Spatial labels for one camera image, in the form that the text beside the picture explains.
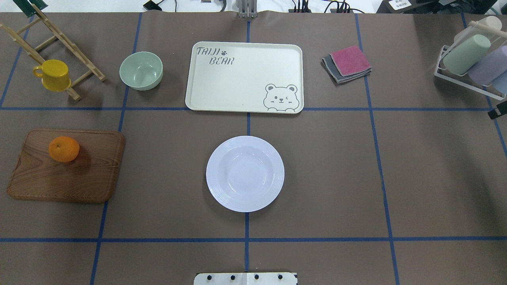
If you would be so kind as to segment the orange fruit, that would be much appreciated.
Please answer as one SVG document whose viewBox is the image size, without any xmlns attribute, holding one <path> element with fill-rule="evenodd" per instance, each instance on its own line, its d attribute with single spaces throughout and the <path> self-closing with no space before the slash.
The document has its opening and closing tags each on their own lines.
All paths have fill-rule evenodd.
<svg viewBox="0 0 507 285">
<path fill-rule="evenodd" d="M 58 162 L 71 162 L 78 157 L 80 145 L 71 137 L 56 137 L 48 146 L 50 157 Z"/>
</svg>

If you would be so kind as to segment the cream bear tray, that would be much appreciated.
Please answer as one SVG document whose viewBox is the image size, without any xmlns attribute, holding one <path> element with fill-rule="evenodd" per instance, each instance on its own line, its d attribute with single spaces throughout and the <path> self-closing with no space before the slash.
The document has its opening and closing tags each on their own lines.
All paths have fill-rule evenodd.
<svg viewBox="0 0 507 285">
<path fill-rule="evenodd" d="M 197 42 L 185 105 L 198 111 L 297 114 L 304 108 L 302 49 L 293 44 Z"/>
</svg>

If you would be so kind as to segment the blue pastel cup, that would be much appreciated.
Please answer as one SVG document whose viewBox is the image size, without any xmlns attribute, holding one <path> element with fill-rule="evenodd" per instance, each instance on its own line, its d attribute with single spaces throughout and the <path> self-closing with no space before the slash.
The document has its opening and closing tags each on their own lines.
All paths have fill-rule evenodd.
<svg viewBox="0 0 507 285">
<path fill-rule="evenodd" d="M 492 81 L 492 86 L 500 93 L 507 93 L 507 71 Z"/>
</svg>

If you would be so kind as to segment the purple pastel cup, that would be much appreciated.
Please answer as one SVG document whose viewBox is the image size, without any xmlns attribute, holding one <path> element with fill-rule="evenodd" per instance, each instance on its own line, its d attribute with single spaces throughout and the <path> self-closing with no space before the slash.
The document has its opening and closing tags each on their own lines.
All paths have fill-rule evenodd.
<svg viewBox="0 0 507 285">
<path fill-rule="evenodd" d="M 507 47 L 501 46 L 475 63 L 467 75 L 478 85 L 489 85 L 507 70 Z"/>
</svg>

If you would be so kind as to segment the green pastel cup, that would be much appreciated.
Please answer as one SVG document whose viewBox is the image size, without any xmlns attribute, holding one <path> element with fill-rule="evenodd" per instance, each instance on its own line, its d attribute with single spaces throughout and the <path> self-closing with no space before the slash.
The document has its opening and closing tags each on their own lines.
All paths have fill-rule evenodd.
<svg viewBox="0 0 507 285">
<path fill-rule="evenodd" d="M 445 68 L 456 75 L 464 75 L 487 53 L 491 46 L 489 38 L 477 34 L 451 50 L 442 60 Z"/>
</svg>

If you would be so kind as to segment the beige pastel cup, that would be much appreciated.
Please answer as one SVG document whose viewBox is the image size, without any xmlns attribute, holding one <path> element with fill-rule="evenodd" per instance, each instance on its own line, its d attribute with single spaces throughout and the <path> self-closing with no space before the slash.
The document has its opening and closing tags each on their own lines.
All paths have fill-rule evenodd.
<svg viewBox="0 0 507 285">
<path fill-rule="evenodd" d="M 502 22 L 496 16 L 488 16 L 486 18 L 478 20 L 477 22 L 480 24 L 483 24 L 487 27 L 496 29 L 496 30 L 502 29 Z M 467 28 L 460 31 L 458 34 L 456 34 L 456 36 L 454 36 L 454 43 L 457 43 L 457 42 L 459 42 L 459 40 L 462 40 L 462 39 L 466 40 L 467 38 L 474 36 L 476 34 L 484 35 L 487 38 L 491 38 L 491 36 L 492 36 L 492 34 L 489 34 L 488 32 L 486 32 L 482 29 L 474 28 L 474 27 L 472 27 L 472 25 L 469 25 Z"/>
</svg>

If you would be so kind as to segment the white cup rack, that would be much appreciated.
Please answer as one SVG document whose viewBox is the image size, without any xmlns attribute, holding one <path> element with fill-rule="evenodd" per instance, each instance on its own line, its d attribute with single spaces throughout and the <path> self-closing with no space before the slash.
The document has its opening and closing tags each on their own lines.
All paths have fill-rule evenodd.
<svg viewBox="0 0 507 285">
<path fill-rule="evenodd" d="M 502 29 L 501 30 L 496 30 L 496 29 L 487 27 L 487 26 L 485 26 L 483 24 L 480 24 L 477 21 L 470 21 L 467 24 L 467 27 L 469 25 L 472 25 L 472 27 L 474 27 L 474 28 L 482 29 L 482 30 L 488 32 L 489 34 L 492 34 L 491 38 L 489 38 L 489 40 L 491 42 L 491 46 L 490 46 L 490 48 L 487 51 L 487 53 L 486 53 L 485 56 L 487 56 L 488 54 L 490 54 L 491 52 L 493 52 L 497 48 L 506 45 L 506 31 L 503 30 L 503 28 L 506 27 L 506 23 L 503 23 L 500 20 L 502 22 Z M 467 75 L 467 73 L 465 73 L 464 75 L 456 75 L 456 74 L 453 74 L 453 73 L 449 72 L 445 68 L 445 66 L 444 66 L 444 64 L 442 62 L 443 58 L 451 50 L 453 50 L 457 45 L 460 45 L 464 41 L 465 41 L 464 39 L 459 40 L 459 42 L 457 42 L 457 43 L 454 43 L 454 41 L 453 41 L 453 43 L 451 43 L 451 45 L 449 45 L 449 46 L 448 45 L 444 45 L 441 48 L 440 55 L 438 56 L 438 62 L 436 64 L 434 75 L 437 76 L 437 77 L 439 77 L 439 78 L 441 78 L 441 79 L 445 79 L 447 81 L 453 82 L 453 83 L 455 83 L 457 85 L 460 85 L 462 87 L 465 87 L 465 88 L 471 89 L 473 91 L 479 92 L 479 93 L 481 93 L 483 95 L 489 96 L 492 99 L 496 99 L 498 101 L 505 100 L 506 99 L 506 94 L 502 94 L 502 93 L 498 92 L 492 86 L 492 83 L 489 83 L 489 85 L 486 85 L 486 86 L 478 85 L 477 83 L 475 83 Z"/>
</svg>

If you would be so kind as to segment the pink cloth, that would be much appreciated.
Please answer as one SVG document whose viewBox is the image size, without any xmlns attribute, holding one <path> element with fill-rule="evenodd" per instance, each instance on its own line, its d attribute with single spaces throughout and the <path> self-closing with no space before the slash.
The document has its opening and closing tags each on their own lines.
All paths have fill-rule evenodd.
<svg viewBox="0 0 507 285">
<path fill-rule="evenodd" d="M 350 46 L 330 54 L 341 76 L 351 76 L 372 68 L 358 46 Z"/>
</svg>

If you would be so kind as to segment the grey cloth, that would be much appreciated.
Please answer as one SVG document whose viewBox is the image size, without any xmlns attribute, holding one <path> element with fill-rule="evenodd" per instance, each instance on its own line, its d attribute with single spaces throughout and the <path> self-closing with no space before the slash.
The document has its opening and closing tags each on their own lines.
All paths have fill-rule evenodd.
<svg viewBox="0 0 507 285">
<path fill-rule="evenodd" d="M 322 58 L 322 63 L 328 74 L 334 79 L 335 83 L 337 84 L 344 84 L 356 80 L 362 76 L 368 75 L 372 70 L 372 68 L 370 67 L 365 71 L 348 76 L 343 76 L 336 67 L 334 61 L 332 60 L 331 55 L 327 55 L 324 58 Z"/>
</svg>

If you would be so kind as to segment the white round plate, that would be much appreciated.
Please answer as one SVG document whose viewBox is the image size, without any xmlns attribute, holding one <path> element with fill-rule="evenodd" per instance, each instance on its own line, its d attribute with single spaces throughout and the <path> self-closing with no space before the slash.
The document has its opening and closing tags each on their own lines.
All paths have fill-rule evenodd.
<svg viewBox="0 0 507 285">
<path fill-rule="evenodd" d="M 278 197 L 285 173 L 284 161 L 270 143 L 240 136 L 224 141 L 212 152 L 205 178 L 219 204 L 250 213 L 264 209 Z"/>
</svg>

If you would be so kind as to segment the green bowl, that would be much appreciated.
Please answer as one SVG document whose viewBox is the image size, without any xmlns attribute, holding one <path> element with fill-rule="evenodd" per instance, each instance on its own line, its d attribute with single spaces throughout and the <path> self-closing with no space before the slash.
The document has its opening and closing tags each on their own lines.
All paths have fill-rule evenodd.
<svg viewBox="0 0 507 285">
<path fill-rule="evenodd" d="M 163 73 L 164 66 L 161 59 L 149 51 L 129 55 L 119 68 L 121 81 L 138 91 L 147 91 L 158 86 Z"/>
</svg>

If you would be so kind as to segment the wooden cutting board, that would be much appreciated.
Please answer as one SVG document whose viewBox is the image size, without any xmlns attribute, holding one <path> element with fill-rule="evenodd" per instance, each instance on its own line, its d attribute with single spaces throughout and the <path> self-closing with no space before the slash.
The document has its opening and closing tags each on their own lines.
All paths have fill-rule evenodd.
<svg viewBox="0 0 507 285">
<path fill-rule="evenodd" d="M 60 136 L 76 139 L 81 147 L 71 162 L 50 157 L 50 141 Z M 115 192 L 125 144 L 124 135 L 117 131 L 32 129 L 7 193 L 16 199 L 104 203 Z"/>
</svg>

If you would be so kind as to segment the yellow mug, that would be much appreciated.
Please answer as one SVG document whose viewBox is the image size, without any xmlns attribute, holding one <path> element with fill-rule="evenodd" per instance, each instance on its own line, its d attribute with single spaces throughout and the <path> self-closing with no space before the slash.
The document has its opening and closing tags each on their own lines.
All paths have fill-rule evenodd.
<svg viewBox="0 0 507 285">
<path fill-rule="evenodd" d="M 32 72 L 50 91 L 62 92 L 71 86 L 69 67 L 61 60 L 46 60 L 41 65 L 33 67 Z"/>
</svg>

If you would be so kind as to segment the aluminium frame post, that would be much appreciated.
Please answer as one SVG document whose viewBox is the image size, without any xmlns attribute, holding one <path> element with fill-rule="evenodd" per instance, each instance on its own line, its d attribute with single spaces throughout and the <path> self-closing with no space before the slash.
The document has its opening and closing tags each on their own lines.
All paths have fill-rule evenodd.
<svg viewBox="0 0 507 285">
<path fill-rule="evenodd" d="M 257 0 L 236 0 L 238 16 L 241 19 L 257 18 Z"/>
</svg>

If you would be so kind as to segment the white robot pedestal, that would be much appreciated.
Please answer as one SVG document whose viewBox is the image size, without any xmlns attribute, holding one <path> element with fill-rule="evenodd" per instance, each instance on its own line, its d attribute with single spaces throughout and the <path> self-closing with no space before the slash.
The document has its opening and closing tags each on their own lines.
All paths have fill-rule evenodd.
<svg viewBox="0 0 507 285">
<path fill-rule="evenodd" d="M 292 272 L 236 272 L 197 274 L 194 285 L 297 285 Z"/>
</svg>

